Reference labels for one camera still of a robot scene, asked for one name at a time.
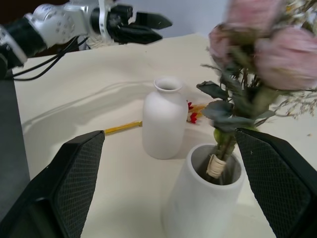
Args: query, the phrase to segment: table surface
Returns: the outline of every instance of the table surface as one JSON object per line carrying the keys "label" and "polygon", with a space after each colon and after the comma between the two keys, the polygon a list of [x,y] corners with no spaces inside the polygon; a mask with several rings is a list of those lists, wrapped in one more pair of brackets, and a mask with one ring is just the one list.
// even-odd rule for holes
{"label": "table surface", "polygon": [[[182,93],[189,101],[209,102],[210,97],[195,87],[203,81],[218,80],[213,70],[200,66],[210,63],[207,45],[207,39],[189,35],[149,46],[131,44],[75,52],[40,79],[16,82],[30,177],[45,168],[61,145],[73,137],[142,120],[143,99],[154,90],[157,77],[177,76],[185,83]],[[25,68],[45,59],[31,59]],[[215,143],[213,127],[203,119],[199,125],[187,124],[183,146],[174,159],[156,160],[144,152],[141,130],[106,137],[82,238],[164,238],[161,208],[187,153],[199,143]],[[289,141],[317,169],[315,118],[273,118],[261,131]],[[235,153],[241,156],[237,148]],[[232,237],[275,237],[248,180],[225,235]]]}

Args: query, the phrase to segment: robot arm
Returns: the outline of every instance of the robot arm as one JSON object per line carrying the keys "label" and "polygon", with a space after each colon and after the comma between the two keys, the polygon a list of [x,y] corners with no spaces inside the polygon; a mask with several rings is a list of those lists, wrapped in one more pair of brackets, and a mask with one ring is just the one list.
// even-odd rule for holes
{"label": "robot arm", "polygon": [[8,69],[23,66],[36,53],[76,36],[102,35],[105,41],[120,44],[148,44],[162,39],[152,29],[172,25],[159,14],[138,12],[134,22],[132,16],[133,7],[106,0],[99,0],[99,4],[41,5],[33,14],[0,25],[0,72],[6,74]]}

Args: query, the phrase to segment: small white vase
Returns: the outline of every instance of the small white vase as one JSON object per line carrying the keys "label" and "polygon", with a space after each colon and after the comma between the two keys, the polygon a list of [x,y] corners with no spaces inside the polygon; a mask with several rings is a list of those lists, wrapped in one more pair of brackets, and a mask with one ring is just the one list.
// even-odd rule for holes
{"label": "small white vase", "polygon": [[213,148],[214,145],[201,144],[188,154],[163,211],[168,238],[221,238],[224,235],[246,172],[242,161],[231,156],[223,176],[228,185],[204,180],[200,175],[206,171]]}
{"label": "small white vase", "polygon": [[170,159],[180,150],[188,114],[179,93],[182,82],[174,77],[154,81],[157,91],[144,100],[142,139],[144,150],[157,159]]}

